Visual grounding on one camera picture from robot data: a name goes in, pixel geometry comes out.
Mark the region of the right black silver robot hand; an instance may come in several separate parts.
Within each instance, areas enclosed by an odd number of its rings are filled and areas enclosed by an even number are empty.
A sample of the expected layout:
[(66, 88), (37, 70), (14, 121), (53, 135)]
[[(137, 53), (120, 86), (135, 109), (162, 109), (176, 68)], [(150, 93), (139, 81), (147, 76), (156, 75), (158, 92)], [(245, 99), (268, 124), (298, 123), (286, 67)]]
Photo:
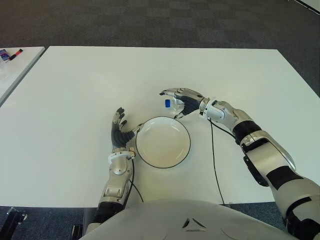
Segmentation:
[(183, 102), (183, 109), (173, 118), (181, 119), (188, 114), (200, 110), (203, 112), (210, 98), (189, 88), (168, 88), (159, 93), (160, 96), (167, 95)]

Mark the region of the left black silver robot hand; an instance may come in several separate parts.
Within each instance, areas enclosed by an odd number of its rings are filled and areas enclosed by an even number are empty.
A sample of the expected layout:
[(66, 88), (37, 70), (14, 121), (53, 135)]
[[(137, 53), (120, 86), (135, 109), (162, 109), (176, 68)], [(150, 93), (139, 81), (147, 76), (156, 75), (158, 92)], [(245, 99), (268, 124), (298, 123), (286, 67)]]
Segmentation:
[(126, 148), (127, 143), (143, 128), (144, 124), (137, 125), (130, 131), (123, 131), (123, 127), (127, 124), (127, 120), (123, 120), (125, 109), (120, 107), (113, 115), (111, 122), (111, 143), (112, 150)]

